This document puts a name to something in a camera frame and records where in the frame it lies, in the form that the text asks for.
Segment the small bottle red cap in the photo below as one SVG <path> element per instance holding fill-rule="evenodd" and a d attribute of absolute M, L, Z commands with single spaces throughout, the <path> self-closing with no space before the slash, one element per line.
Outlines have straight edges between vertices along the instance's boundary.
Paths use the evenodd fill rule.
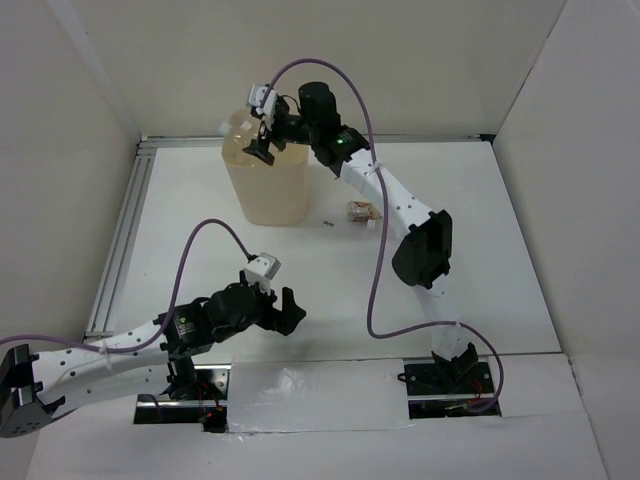
<path fill-rule="evenodd" d="M 352 223 L 367 223 L 377 222 L 383 216 L 371 202 L 349 201 L 346 207 L 346 218 Z"/>

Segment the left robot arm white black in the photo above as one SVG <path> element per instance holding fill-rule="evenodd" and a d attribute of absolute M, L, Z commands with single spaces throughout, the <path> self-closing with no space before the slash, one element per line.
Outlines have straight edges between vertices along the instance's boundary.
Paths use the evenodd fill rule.
<path fill-rule="evenodd" d="M 1 364 L 1 435 L 30 434 L 93 403 L 129 395 L 219 399 L 221 390 L 198 374 L 193 359 L 252 326 L 291 334 L 305 318 L 292 289 L 280 295 L 236 282 L 84 349 L 34 352 L 21 344 Z"/>

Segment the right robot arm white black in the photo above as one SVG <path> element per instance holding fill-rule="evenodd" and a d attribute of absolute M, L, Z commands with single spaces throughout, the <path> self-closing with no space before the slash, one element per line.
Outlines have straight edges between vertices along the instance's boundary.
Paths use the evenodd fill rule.
<path fill-rule="evenodd" d="M 386 237 L 392 229 L 400 244 L 392 258 L 396 276 L 412 287 L 426 310 L 428 296 L 442 291 L 440 279 L 450 272 L 453 220 L 421 203 L 380 162 L 374 144 L 341 121 L 336 99 L 327 84 L 310 82 L 299 88 L 296 115 L 283 96 L 266 85 L 252 86 L 246 104 L 254 130 L 243 151 L 272 166 L 272 147 L 282 152 L 290 144 L 306 145 L 316 159 L 355 188 L 383 214 L 381 244 L 367 307 L 372 328 L 375 293 L 381 274 Z"/>

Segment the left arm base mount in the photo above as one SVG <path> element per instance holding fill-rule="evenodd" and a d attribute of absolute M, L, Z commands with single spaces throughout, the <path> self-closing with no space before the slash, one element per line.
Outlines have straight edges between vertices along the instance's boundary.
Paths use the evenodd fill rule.
<path fill-rule="evenodd" d="M 167 386 L 160 393 L 137 396 L 133 423 L 197 424 L 203 432 L 226 433 L 231 365 L 182 359 L 169 362 L 167 370 Z"/>

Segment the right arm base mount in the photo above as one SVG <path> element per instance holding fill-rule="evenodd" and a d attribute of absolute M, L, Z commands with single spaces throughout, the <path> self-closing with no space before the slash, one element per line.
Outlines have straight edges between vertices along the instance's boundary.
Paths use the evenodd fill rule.
<path fill-rule="evenodd" d="M 435 354 L 429 362 L 406 363 L 396 378 L 405 385 L 410 419 L 501 414 L 498 402 L 486 406 L 494 397 L 494 382 L 489 364 L 479 360 L 471 342 L 450 360 Z"/>

